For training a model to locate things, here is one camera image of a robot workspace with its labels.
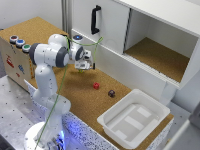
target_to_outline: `white tray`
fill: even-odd
[[[170,109],[134,89],[97,121],[105,133],[126,149],[135,149],[170,113]]]

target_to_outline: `black handle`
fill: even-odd
[[[92,34],[98,33],[100,30],[96,28],[96,12],[101,10],[101,7],[96,5],[96,8],[92,10],[92,23],[91,23],[91,31]]]

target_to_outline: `brown box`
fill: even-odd
[[[28,91],[24,79],[34,78],[34,66],[28,54],[10,44],[10,36],[17,35],[26,44],[47,43],[52,34],[67,34],[49,22],[35,17],[20,24],[0,31],[0,51],[6,73],[25,90]]]

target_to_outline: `plastic container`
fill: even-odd
[[[170,113],[170,109],[134,89],[97,121],[105,133],[126,149],[135,149]]]

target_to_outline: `cork surface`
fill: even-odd
[[[26,44],[29,45],[47,43],[52,34],[67,33],[40,17],[35,17],[0,31],[0,36],[7,42],[10,42],[10,36],[17,35],[19,39],[25,40]]]
[[[59,87],[64,74],[64,69],[54,68],[54,72]],[[31,79],[29,82],[37,88],[35,79]],[[94,82],[100,84],[98,90],[93,88]],[[116,96],[114,98],[108,96],[108,91],[110,90],[115,91]],[[102,126],[97,122],[97,118],[129,92],[131,92],[131,89],[98,69],[79,73],[74,68],[74,65],[71,64],[68,65],[67,68],[61,95],[71,101],[72,107],[70,111],[72,113],[117,146],[120,150],[123,150],[120,145],[105,134]],[[145,139],[145,141],[140,144],[137,150],[146,149],[172,119],[173,116],[171,114],[168,115]]]
[[[181,82],[190,60],[188,57],[149,38],[144,38],[142,41],[125,51],[125,53],[178,82]]]

